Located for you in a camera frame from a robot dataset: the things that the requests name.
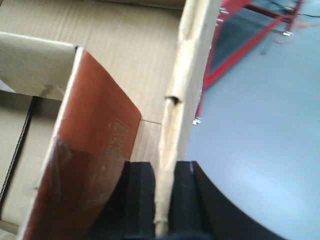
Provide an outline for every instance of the red metal frame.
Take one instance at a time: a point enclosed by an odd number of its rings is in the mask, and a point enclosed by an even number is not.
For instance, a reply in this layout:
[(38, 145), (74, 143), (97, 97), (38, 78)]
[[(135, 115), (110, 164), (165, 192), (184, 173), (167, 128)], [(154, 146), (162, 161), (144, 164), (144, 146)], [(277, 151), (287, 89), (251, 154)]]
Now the red metal frame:
[[(218, 16), (217, 26), (215, 28), (214, 36), (212, 39), (211, 49), (205, 69), (203, 78), (203, 89), (201, 100), (196, 111), (195, 117), (199, 118), (201, 107), (204, 99), (205, 90), (216, 82), (229, 68), (231, 68), (237, 61), (239, 61), (249, 50), (251, 50), (257, 43), (259, 43), (270, 31), (272, 31), (279, 23), (287, 23), (286, 31), (292, 29), (295, 18), (303, 4), (303, 0), (297, 0), (293, 9), (288, 10), (286, 14), (280, 14), (275, 11), (268, 10), (263, 7), (250, 4), (253, 0), (222, 0), (220, 14)], [(226, 19), (230, 18), (239, 10), (246, 8), (251, 11), (263, 14), (265, 16), (274, 18), (264, 29), (262, 29), (257, 35), (250, 39), (244, 46), (242, 46), (236, 53), (229, 57), (222, 65), (220, 65), (214, 72), (210, 73), (210, 67), (213, 59), (213, 54), (217, 39), (219, 38), (221, 29)]]

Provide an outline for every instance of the brown cardboard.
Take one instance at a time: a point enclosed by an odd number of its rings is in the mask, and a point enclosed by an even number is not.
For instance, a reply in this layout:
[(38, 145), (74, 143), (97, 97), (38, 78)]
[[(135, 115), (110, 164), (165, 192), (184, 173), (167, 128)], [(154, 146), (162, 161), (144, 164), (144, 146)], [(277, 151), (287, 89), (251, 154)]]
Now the brown cardboard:
[[(151, 2), (170, 7), (130, 3)], [(158, 237), (166, 234), (174, 165), (186, 152), (219, 7), (219, 0), (187, 0), (183, 15), (102, 1), (4, 0), (0, 7), (0, 31), (84, 46), (137, 105), (131, 160), (157, 166)]]

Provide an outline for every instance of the cardboard edge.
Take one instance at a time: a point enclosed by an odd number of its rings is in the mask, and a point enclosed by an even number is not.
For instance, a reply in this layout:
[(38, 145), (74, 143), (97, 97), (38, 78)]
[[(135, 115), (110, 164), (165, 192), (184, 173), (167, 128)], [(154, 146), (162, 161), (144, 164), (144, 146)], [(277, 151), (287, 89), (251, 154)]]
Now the cardboard edge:
[(219, 0), (187, 0), (184, 6), (159, 141), (154, 198), (157, 238), (168, 233), (175, 165), (186, 154), (220, 4)]
[(59, 132), (62, 120), (63, 120), (64, 111), (65, 111), (65, 109), (67, 107), (67, 104), (68, 104), (68, 101), (69, 101), (69, 97), (71, 95), (71, 91), (72, 91), (73, 84), (74, 84), (75, 79), (76, 79), (76, 75), (77, 75), (77, 72), (78, 72), (78, 69), (79, 69), (79, 65), (80, 65), (80, 62), (81, 62), (81, 59), (82, 59), (83, 52), (84, 52), (84, 48), (78, 46), (77, 49), (76, 49), (75, 57), (74, 57), (74, 63), (73, 63), (71, 75), (70, 75), (69, 81), (68, 81), (67, 86), (66, 86), (64, 98), (62, 100), (62, 103), (61, 103), (61, 106), (60, 106), (60, 109), (59, 109), (59, 113), (58, 113), (58, 116), (57, 116), (57, 119), (56, 119), (56, 122), (55, 122), (55, 125), (54, 125), (54, 128), (53, 128), (53, 133), (52, 133), (52, 136), (51, 136), (51, 139), (50, 139), (50, 143), (48, 145), (48, 150), (46, 152), (46, 155), (45, 155), (45, 158), (44, 158), (44, 161), (43, 161), (40, 173), (39, 173), (39, 181), (37, 182), (37, 184), (36, 184), (36, 186), (34, 188), (36, 190), (36, 193), (34, 194), (34, 196), (32, 196), (32, 200), (31, 200), (29, 208), (27, 210), (27, 214), (25, 216), (25, 219), (24, 219), (22, 225), (20, 226), (20, 228), (18, 230), (17, 240), (22, 240), (24, 238), (25, 232), (27, 230), (27, 225), (28, 225), (29, 219), (31, 218), (31, 213), (32, 213), (32, 210), (34, 208), (34, 203), (35, 203), (35, 200), (36, 200), (36, 197), (37, 197), (38, 189), (39, 189), (41, 181), (42, 181), (42, 179), (44, 177), (46, 167), (47, 167), (47, 165), (48, 165), (48, 163), (50, 161), (50, 157), (53, 154), (53, 150), (54, 150), (53, 147), (54, 147), (55, 142), (57, 140), (57, 135), (58, 135), (58, 132)]
[[(76, 44), (0, 31), (0, 45), (1, 60), (8, 61), (11, 66), (20, 66), (18, 70), (7, 69), (4, 64), (0, 72), (0, 78), (3, 75), (0, 90), (62, 100), (78, 47)], [(58, 74), (54, 76), (57, 81), (52, 86), (42, 82), (43, 75), (53, 76), (53, 72)], [(26, 88), (26, 79), (32, 87)]]
[(184, 4), (181, 4), (178, 0), (173, 0), (173, 4), (160, 4), (161, 1), (155, 0), (100, 0), (102, 2), (111, 2), (111, 3), (121, 3), (121, 4), (130, 4), (130, 5), (140, 5), (147, 7), (156, 7), (156, 8), (165, 8), (165, 9), (176, 9), (182, 10), (184, 8)]

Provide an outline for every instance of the gray surface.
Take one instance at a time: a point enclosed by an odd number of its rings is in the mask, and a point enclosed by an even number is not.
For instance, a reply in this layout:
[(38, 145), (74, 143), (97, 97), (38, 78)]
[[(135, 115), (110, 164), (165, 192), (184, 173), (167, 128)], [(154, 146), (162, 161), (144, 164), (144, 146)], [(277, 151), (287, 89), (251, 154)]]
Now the gray surface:
[[(307, 1), (301, 12), (320, 15), (320, 2)], [(273, 232), (318, 240), (320, 27), (301, 29), (292, 44), (273, 36), (206, 92), (186, 160), (198, 161), (234, 204)]]

